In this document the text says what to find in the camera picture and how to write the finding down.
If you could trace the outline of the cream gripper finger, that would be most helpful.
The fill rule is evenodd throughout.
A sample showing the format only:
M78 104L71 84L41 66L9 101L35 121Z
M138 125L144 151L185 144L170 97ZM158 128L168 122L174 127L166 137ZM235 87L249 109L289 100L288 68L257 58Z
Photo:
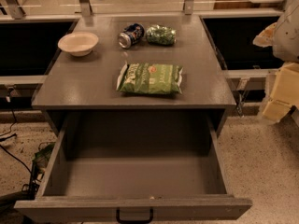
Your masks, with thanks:
M255 46L266 48L271 47L273 43L273 36L276 28L276 23L272 23L263 29L258 35L255 36L252 43Z
M293 106L299 106L299 64L284 63L276 72L274 86L262 116L280 122Z

